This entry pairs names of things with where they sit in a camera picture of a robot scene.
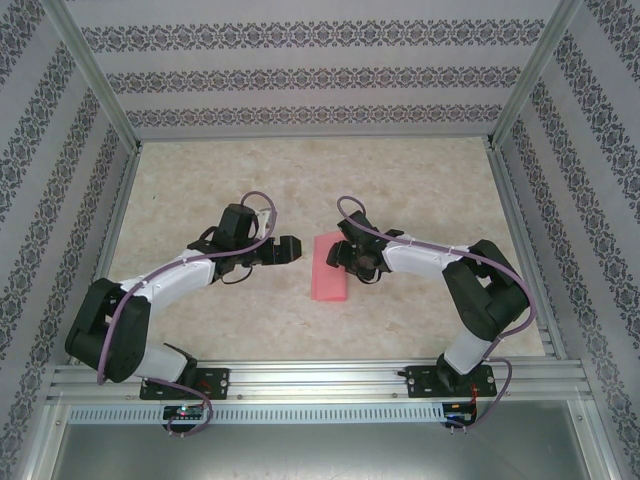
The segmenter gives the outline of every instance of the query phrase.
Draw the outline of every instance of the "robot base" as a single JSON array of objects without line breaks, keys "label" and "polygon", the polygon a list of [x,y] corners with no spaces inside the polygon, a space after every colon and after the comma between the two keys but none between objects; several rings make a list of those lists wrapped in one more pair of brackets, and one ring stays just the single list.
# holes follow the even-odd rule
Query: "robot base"
[{"label": "robot base", "polygon": [[[229,391],[228,368],[198,368],[196,379],[189,387],[204,393],[209,400],[226,400]],[[142,381],[141,400],[198,400],[199,397],[176,388],[165,387],[148,380]]]},{"label": "robot base", "polygon": [[440,381],[435,365],[412,365],[398,375],[407,379],[409,398],[470,397],[472,386],[476,387],[477,397],[495,397],[498,394],[493,369],[489,365],[475,368],[453,391]]}]

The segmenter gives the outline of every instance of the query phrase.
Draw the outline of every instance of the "aluminum frame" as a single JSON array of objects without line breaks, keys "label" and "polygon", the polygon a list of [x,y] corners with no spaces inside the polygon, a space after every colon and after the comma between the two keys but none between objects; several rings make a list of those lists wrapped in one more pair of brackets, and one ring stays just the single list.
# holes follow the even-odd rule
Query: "aluminum frame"
[{"label": "aluminum frame", "polygon": [[[547,356],[510,357],[513,379],[503,401],[566,401],[573,426],[582,449],[583,458],[593,479],[620,477],[611,446],[593,400],[591,387],[580,360],[568,360],[560,334],[551,313],[540,272],[532,253],[524,223],[517,209],[503,159],[484,139],[487,156],[496,188],[505,211],[507,224],[514,241],[525,280],[540,306],[538,328]],[[110,231],[100,271],[108,271],[113,249],[126,210],[128,196],[135,178],[140,151],[132,162],[118,199],[116,222]],[[408,365],[433,365],[435,359],[314,361],[314,362],[239,362],[204,361],[203,367],[229,368],[228,399],[214,401],[239,411],[257,407],[283,409],[287,406],[326,408],[348,405],[356,410],[376,406],[409,407],[465,401],[467,398],[409,399],[405,379],[397,372]],[[504,384],[506,367],[492,365],[498,388]],[[47,394],[46,405],[39,419],[33,446],[24,464],[22,479],[50,479],[54,473],[68,419],[76,407],[111,407],[126,411],[140,405],[158,406],[179,402],[144,402],[138,398],[140,381],[128,380],[120,384],[108,382],[100,387],[95,383],[94,370],[83,365],[56,367]],[[486,404],[490,399],[480,399]]]},{"label": "aluminum frame", "polygon": [[533,90],[533,86],[553,55],[553,50],[560,42],[562,35],[564,35],[580,5],[582,5],[581,0],[560,0],[558,2],[533,54],[529,57],[527,65],[518,78],[513,92],[509,96],[502,112],[500,112],[493,132],[494,144],[502,145],[505,138],[509,136],[511,125],[516,120],[522,106],[529,97],[529,93]]},{"label": "aluminum frame", "polygon": [[111,85],[109,85],[107,77],[100,69],[100,65],[89,48],[80,27],[69,12],[66,2],[64,0],[42,0],[41,4],[62,37],[65,46],[71,52],[73,59],[80,67],[87,83],[100,101],[100,105],[107,112],[107,116],[118,132],[127,153],[131,153],[139,145],[140,139]]}]

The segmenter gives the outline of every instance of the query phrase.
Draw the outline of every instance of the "metal frame bar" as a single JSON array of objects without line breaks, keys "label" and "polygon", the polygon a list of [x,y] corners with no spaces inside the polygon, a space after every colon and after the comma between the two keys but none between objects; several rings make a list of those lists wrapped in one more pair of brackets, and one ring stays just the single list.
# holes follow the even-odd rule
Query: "metal frame bar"
[{"label": "metal frame bar", "polygon": [[538,306],[538,323],[546,327],[555,356],[558,359],[567,359],[567,352],[560,336],[560,329],[556,318],[553,315],[553,309],[546,295],[542,275],[538,267],[538,262],[533,253],[533,247],[527,234],[527,228],[522,217],[522,212],[518,207],[518,201],[513,189],[513,185],[509,180],[507,167],[502,158],[500,149],[492,147],[488,141],[485,141],[485,149],[491,166],[491,172],[496,183],[498,196],[507,219],[507,225],[511,233],[511,239],[516,250],[518,262],[522,268],[522,275],[527,285],[531,288],[531,292]]},{"label": "metal frame bar", "polygon": [[100,105],[107,112],[107,116],[118,132],[127,152],[132,152],[139,143],[138,136],[89,48],[82,31],[69,12],[65,0],[42,0],[41,3],[98,98]]},{"label": "metal frame bar", "polygon": [[502,145],[509,135],[511,125],[520,113],[524,102],[529,97],[535,82],[542,73],[545,65],[553,55],[553,50],[558,45],[560,38],[569,26],[571,19],[582,5],[582,0],[560,0],[555,11],[551,15],[546,28],[540,36],[533,54],[524,67],[513,92],[509,96],[493,132],[494,145]]},{"label": "metal frame bar", "polygon": [[[613,453],[604,435],[604,427],[595,408],[589,382],[580,360],[557,360],[553,357],[511,358],[514,374],[509,393],[503,401],[566,401],[580,447],[590,475],[594,479],[618,479],[619,472]],[[358,412],[387,408],[410,411],[425,405],[464,401],[456,399],[409,399],[405,379],[397,372],[407,365],[433,365],[435,359],[407,359],[389,361],[314,361],[314,362],[201,362],[203,367],[229,368],[229,399],[213,402],[218,408],[230,412],[287,411],[300,408],[341,409],[354,412],[349,423],[367,422],[366,415],[356,418]],[[139,380],[120,384],[95,384],[95,371],[82,365],[61,365],[54,372],[47,395],[45,412],[40,419],[36,441],[31,449],[23,479],[49,479],[62,444],[64,429],[73,409],[112,408],[117,412],[139,409],[152,403],[158,407],[180,402],[144,402],[138,398]],[[501,388],[506,367],[496,365],[494,376]],[[486,403],[490,399],[481,399]],[[379,421],[393,422],[388,414]],[[398,421],[409,421],[401,417]],[[318,423],[301,418],[300,422]],[[336,423],[335,419],[327,423]]]},{"label": "metal frame bar", "polygon": [[[513,380],[505,401],[576,400],[591,398],[591,387],[579,360],[550,357],[515,357]],[[405,379],[398,372],[408,365],[435,365],[435,359],[388,361],[224,362],[203,361],[205,368],[228,368],[230,378],[224,404],[331,404],[424,402],[409,399]],[[492,365],[498,388],[506,367]],[[145,404],[138,398],[140,380],[96,384],[94,370],[83,365],[57,367],[47,404],[120,405]],[[457,402],[467,398],[431,398],[432,402]],[[160,402],[173,405],[180,402]]]}]

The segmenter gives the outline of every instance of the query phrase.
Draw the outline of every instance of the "red sponge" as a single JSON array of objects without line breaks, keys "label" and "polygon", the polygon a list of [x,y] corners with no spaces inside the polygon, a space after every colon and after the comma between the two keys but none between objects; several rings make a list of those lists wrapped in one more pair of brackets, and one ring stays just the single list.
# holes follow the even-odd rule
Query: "red sponge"
[{"label": "red sponge", "polygon": [[313,240],[311,299],[320,302],[344,302],[347,299],[347,272],[344,267],[327,265],[327,255],[334,243],[344,240],[342,232],[318,235]]}]

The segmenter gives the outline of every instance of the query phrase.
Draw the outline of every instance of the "ventilation slot strip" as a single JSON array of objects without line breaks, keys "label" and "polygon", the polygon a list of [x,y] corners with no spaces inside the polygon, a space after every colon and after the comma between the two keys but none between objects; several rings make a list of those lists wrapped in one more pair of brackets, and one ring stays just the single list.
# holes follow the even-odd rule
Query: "ventilation slot strip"
[{"label": "ventilation slot strip", "polygon": [[[164,406],[74,406],[71,425],[151,425],[162,420]],[[441,403],[363,405],[215,405],[212,423],[314,424],[440,422]],[[176,420],[174,423],[193,423]]]}]

